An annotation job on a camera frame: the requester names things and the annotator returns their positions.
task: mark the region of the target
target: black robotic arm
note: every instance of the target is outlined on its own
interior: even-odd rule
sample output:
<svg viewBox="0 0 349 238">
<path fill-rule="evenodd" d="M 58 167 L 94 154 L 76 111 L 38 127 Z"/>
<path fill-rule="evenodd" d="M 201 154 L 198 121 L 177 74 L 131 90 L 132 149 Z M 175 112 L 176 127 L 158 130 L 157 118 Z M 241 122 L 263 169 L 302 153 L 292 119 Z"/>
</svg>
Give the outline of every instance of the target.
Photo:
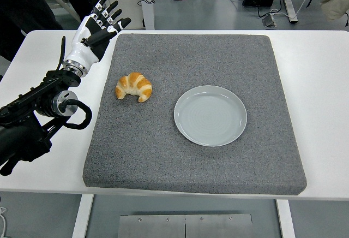
<svg viewBox="0 0 349 238">
<path fill-rule="evenodd" d="M 92 118 L 90 108 L 68 89 L 80 84 L 80 77 L 102 59 L 109 40 L 131 21 L 129 18 L 115 20 L 121 10 L 110 14 L 117 2 L 107 8 L 105 2 L 100 0 L 91 14 L 83 19 L 73 38 L 73 49 L 65 60 L 63 37 L 57 69 L 48 71 L 39 86 L 0 109 L 0 166 L 4 164 L 1 175 L 10 175 L 20 160 L 31 162 L 49 152 L 50 139 L 62 126 L 84 129 L 89 125 Z M 67 123 L 78 108 L 86 113 L 85 120 L 81 124 Z M 34 111 L 53 119 L 42 126 Z"/>
</svg>

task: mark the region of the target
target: white plate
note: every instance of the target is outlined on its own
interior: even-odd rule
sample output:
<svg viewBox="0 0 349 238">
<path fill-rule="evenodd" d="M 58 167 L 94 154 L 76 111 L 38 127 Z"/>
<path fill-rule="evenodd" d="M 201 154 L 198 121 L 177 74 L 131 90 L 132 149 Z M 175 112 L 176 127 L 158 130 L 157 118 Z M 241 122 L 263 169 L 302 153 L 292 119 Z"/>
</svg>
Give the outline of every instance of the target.
<svg viewBox="0 0 349 238">
<path fill-rule="evenodd" d="M 178 99 L 174 122 L 190 141 L 203 146 L 222 146 L 242 134 L 247 113 L 234 93 L 205 85 L 188 90 Z"/>
</svg>

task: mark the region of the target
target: metal panel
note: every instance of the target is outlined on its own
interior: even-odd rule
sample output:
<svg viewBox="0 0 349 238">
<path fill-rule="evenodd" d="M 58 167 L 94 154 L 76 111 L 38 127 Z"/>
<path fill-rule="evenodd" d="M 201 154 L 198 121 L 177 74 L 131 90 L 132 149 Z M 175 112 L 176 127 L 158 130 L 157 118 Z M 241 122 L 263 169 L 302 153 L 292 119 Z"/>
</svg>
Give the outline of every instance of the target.
<svg viewBox="0 0 349 238">
<path fill-rule="evenodd" d="M 185 238 L 184 215 L 120 216 L 118 238 Z"/>
<path fill-rule="evenodd" d="M 252 238 L 251 215 L 186 215 L 186 238 Z"/>
<path fill-rule="evenodd" d="M 118 238 L 253 238 L 249 214 L 121 216 Z"/>
</svg>

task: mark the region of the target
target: white table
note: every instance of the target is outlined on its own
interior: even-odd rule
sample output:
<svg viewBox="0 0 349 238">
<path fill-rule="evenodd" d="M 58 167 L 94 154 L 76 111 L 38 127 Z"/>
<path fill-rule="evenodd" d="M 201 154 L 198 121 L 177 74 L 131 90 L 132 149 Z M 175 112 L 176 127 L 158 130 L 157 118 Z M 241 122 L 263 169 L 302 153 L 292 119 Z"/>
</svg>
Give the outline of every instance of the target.
<svg viewBox="0 0 349 238">
<path fill-rule="evenodd" d="M 308 181 L 297 196 L 236 195 L 232 198 L 349 200 L 349 34 L 344 31 L 124 31 L 169 34 L 263 34 L 270 37 L 284 87 L 299 153 Z M 75 31 L 34 31 L 25 39 L 0 83 L 0 106 L 40 84 L 58 64 L 61 38 L 66 53 Z M 182 195 L 86 187 L 83 165 L 92 137 L 101 94 L 117 37 L 79 87 L 71 88 L 94 114 L 84 130 L 62 128 L 51 151 L 33 162 L 19 162 L 10 176 L 0 177 L 0 190 L 82 194 Z M 69 122 L 85 117 L 78 111 Z M 49 120 L 38 115 L 42 124 Z"/>
</svg>

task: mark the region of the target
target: gray felt mat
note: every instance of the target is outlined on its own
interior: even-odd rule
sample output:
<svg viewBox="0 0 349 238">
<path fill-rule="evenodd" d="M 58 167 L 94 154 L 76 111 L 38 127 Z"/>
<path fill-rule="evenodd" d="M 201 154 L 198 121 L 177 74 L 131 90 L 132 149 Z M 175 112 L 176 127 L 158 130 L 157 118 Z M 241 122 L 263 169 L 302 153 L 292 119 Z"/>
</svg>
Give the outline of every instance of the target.
<svg viewBox="0 0 349 238">
<path fill-rule="evenodd" d="M 145 103 L 118 100 L 118 79 L 141 72 L 153 84 Z M 243 134 L 220 147 L 182 136 L 178 98 L 216 85 L 244 103 Z M 302 163 L 270 40 L 262 35 L 122 34 L 116 42 L 85 161 L 86 186 L 193 193 L 297 195 Z"/>
</svg>

